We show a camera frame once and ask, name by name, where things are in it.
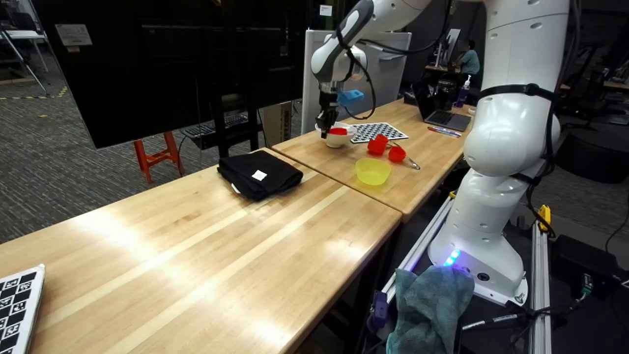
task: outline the yellow bowl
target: yellow bowl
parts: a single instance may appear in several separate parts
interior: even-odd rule
[[[358,181],[366,185],[384,185],[392,175],[392,166],[388,160],[362,158],[356,162],[354,172]]]

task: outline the cable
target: cable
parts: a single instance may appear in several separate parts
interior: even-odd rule
[[[629,189],[628,189],[628,205],[626,205],[626,219],[624,219],[624,223],[608,236],[608,240],[606,240],[606,252],[610,252],[610,242],[628,227],[628,223],[629,223]]]
[[[372,354],[374,351],[378,351],[380,347],[384,347],[386,341],[376,343],[374,347],[366,349],[364,354]]]
[[[565,83],[565,75],[569,71],[569,65],[573,63],[573,57],[575,57],[575,52],[578,50],[580,46],[580,16],[582,16],[582,4],[580,0],[573,0],[573,18],[575,18],[575,38],[569,46],[569,52],[565,56],[565,63],[561,67],[561,73],[559,73],[559,81],[557,81],[557,87],[555,87],[555,95],[561,93],[561,85]],[[549,236],[553,240],[557,240],[557,233],[555,229],[535,211],[533,207],[533,193],[537,189],[537,185],[541,183],[543,177],[551,175],[555,172],[555,148],[553,148],[553,115],[555,115],[555,107],[557,107],[557,101],[551,103],[551,109],[549,109],[549,116],[547,116],[547,130],[545,130],[545,158],[547,158],[547,166],[545,170],[535,177],[535,183],[529,185],[527,189],[527,209],[533,213],[535,221],[539,221],[543,227],[547,227],[549,231]]]
[[[374,40],[360,40],[358,44],[378,46],[378,48],[388,50],[390,54],[400,54],[400,56],[425,54],[425,52],[433,50],[435,46],[439,46],[439,44],[443,42],[443,38],[447,36],[447,32],[451,30],[451,8],[453,8],[453,0],[447,0],[445,18],[443,18],[443,26],[441,26],[439,38],[435,38],[435,40],[433,40],[429,46],[425,46],[425,48],[419,48],[419,50],[413,50],[413,52],[405,52],[405,50],[392,48],[392,46],[386,46],[386,44],[380,44],[380,42],[374,42]]]
[[[183,134],[183,138],[181,138],[181,142],[179,142],[179,146],[177,146],[177,154],[181,156],[181,146],[185,144],[185,140],[189,140],[185,134]]]
[[[520,333],[516,333],[514,337],[510,337],[508,352],[510,352],[512,349],[518,351],[518,343],[520,343],[527,333],[531,333],[533,327],[535,327],[535,321],[527,323]]]
[[[291,111],[295,116],[299,116],[299,109],[295,107],[295,101],[291,101]]]
[[[358,65],[358,67],[362,69],[362,73],[366,75],[366,79],[368,79],[368,83],[370,83],[370,89],[372,89],[372,111],[370,111],[368,116],[354,116],[347,107],[345,107],[345,111],[347,111],[347,115],[350,115],[350,116],[356,118],[356,120],[368,120],[368,118],[372,118],[374,113],[376,113],[376,89],[374,89],[374,83],[372,83],[372,75],[370,75],[370,71],[354,57],[352,48],[345,42],[345,38],[343,38],[343,34],[341,34],[339,28],[337,28],[337,38],[339,38],[339,46],[341,46],[341,48],[347,52],[347,56],[350,57],[350,69],[348,69],[345,81],[348,81],[348,79],[352,77],[354,65]]]
[[[472,331],[476,327],[490,327],[490,325],[498,325],[498,323],[510,323],[510,321],[518,321],[518,319],[523,319],[523,315],[504,315],[504,317],[494,317],[494,319],[484,319],[484,321],[476,321],[476,323],[468,323],[464,325],[461,331]]]

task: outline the checkerboard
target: checkerboard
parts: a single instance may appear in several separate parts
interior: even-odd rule
[[[368,124],[354,124],[352,142],[366,144],[366,142],[374,140],[378,134],[384,134],[392,142],[409,140],[409,136],[405,132],[398,130],[396,126],[392,126],[388,122],[368,122]]]
[[[0,280],[0,354],[28,351],[44,278],[46,266],[40,264]]]

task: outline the cup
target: cup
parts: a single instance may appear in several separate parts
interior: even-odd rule
[[[339,150],[339,148],[350,146],[352,134],[354,130],[350,124],[335,124],[323,142],[331,150]]]

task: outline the table leg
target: table leg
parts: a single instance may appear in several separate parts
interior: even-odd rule
[[[374,256],[374,260],[366,266],[366,270],[360,276],[354,311],[350,317],[350,329],[347,333],[347,354],[358,354],[362,352],[366,331],[368,331],[368,319],[372,313],[376,292],[380,292],[380,286],[388,278],[388,264],[392,262],[392,248],[396,246],[400,233],[392,234],[390,240],[382,246],[382,250]]]

